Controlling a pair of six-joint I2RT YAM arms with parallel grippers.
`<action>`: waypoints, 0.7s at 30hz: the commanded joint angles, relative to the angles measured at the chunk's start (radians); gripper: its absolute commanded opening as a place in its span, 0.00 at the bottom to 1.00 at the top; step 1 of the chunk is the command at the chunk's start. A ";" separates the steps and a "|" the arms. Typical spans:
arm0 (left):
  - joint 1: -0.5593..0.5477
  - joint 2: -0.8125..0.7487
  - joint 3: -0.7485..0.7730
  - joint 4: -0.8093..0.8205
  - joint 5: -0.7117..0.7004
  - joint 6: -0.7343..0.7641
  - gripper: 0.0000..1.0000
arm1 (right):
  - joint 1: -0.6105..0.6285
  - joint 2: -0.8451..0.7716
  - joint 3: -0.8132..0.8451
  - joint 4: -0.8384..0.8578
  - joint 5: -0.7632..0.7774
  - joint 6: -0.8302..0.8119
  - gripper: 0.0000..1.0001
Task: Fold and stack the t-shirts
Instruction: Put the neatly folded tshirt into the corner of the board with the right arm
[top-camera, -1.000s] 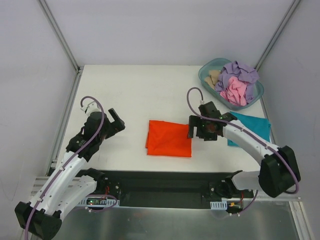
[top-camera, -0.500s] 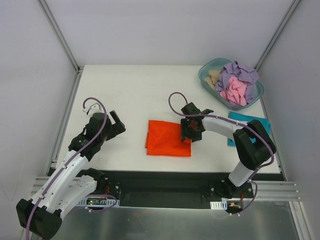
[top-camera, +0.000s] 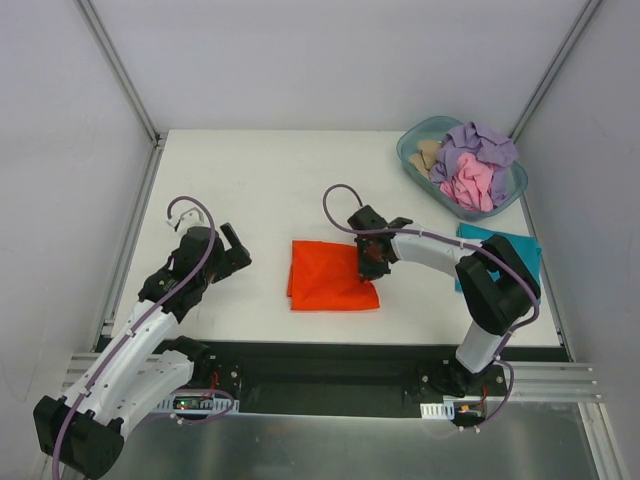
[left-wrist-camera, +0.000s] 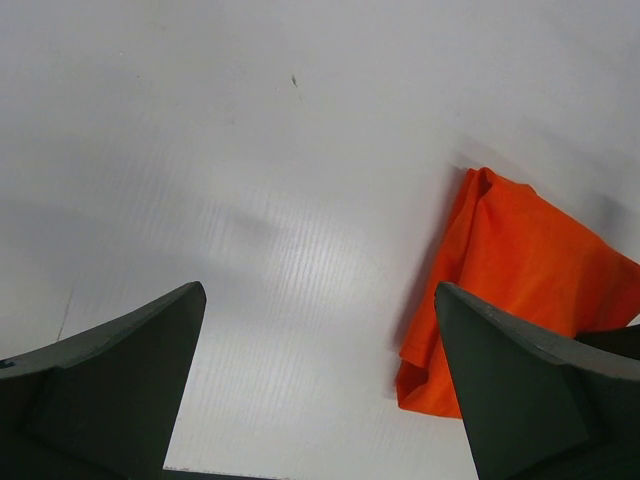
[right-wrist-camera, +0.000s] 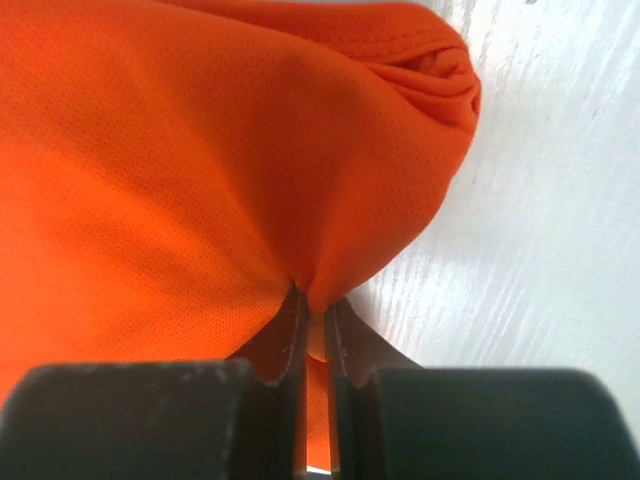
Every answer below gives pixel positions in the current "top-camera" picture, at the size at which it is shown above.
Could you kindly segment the orange t shirt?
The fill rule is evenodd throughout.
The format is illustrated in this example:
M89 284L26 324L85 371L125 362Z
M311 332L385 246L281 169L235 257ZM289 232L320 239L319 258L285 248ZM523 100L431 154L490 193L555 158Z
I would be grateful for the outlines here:
M292 241L287 297L291 310L297 312L361 312L380 307L373 284L359 277L356 247L322 241Z

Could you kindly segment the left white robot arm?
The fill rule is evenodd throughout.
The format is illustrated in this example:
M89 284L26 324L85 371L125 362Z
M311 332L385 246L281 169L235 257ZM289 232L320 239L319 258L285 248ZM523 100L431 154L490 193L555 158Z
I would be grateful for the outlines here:
M134 428L173 392L224 398L232 407L233 396L217 388L222 375L209 347L169 336L210 285L250 263L230 224L216 232L187 228L166 263L145 280L124 327L95 362L60 397L43 396L34 407L41 451L87 479L99 479Z

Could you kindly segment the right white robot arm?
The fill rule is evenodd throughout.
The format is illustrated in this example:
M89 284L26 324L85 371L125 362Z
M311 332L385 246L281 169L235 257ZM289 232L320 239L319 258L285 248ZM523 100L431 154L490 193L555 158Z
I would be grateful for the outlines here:
M362 279L388 275L390 266L401 261L458 281L472 323L450 362L450 382L461 394L476 392L516 322L539 313L539 283L512 243L499 234L482 241L454 238L404 217L388 222L369 205L357 210L348 225L356 233Z

